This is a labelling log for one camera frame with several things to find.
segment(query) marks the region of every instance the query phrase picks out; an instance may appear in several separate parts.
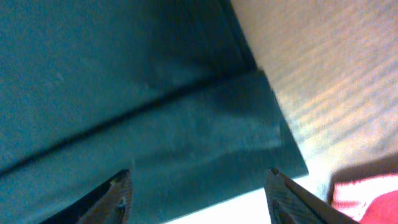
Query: teal fabric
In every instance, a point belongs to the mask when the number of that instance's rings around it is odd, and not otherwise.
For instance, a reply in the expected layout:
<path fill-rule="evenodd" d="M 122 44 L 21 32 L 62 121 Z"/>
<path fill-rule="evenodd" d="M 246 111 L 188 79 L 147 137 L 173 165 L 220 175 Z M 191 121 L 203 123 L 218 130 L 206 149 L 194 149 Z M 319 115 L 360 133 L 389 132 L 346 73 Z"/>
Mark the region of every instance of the teal fabric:
<path fill-rule="evenodd" d="M 307 169 L 228 1 L 0 3 L 0 222 L 131 169 L 131 223 Z"/>

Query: pink cloth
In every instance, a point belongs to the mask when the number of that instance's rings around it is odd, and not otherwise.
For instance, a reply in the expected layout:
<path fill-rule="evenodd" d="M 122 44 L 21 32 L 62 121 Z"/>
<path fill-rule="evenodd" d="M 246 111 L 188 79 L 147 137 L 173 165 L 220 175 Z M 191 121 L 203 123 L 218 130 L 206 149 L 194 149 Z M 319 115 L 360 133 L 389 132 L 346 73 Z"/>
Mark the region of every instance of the pink cloth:
<path fill-rule="evenodd" d="M 332 207 L 360 223 L 398 223 L 398 174 L 337 183 Z"/>

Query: wooden table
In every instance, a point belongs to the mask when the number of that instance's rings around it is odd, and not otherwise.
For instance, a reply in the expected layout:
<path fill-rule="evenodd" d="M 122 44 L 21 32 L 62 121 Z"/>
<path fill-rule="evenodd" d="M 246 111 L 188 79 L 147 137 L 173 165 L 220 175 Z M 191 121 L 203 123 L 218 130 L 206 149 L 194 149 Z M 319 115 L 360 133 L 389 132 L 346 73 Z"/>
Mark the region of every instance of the wooden table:
<path fill-rule="evenodd" d="M 231 2 L 310 175 L 398 153 L 398 1 Z"/>

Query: wooden surface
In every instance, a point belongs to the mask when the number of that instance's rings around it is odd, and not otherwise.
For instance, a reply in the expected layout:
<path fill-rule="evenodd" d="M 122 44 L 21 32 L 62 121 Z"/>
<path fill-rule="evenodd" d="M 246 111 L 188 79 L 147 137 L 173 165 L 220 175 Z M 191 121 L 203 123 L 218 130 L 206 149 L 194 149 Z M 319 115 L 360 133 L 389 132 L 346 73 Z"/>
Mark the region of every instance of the wooden surface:
<path fill-rule="evenodd" d="M 398 153 L 398 1 L 232 3 L 310 175 Z"/>

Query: red fabric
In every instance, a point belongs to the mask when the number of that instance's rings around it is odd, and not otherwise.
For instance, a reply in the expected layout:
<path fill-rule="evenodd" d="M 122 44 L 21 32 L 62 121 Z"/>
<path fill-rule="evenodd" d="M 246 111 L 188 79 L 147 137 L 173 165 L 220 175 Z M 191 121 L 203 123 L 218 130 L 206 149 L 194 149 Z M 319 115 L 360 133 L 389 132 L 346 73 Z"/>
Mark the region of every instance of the red fabric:
<path fill-rule="evenodd" d="M 360 223 L 398 223 L 398 175 L 337 183 L 332 207 Z"/>
<path fill-rule="evenodd" d="M 398 190 L 384 194 L 370 204 L 360 223 L 398 223 Z"/>

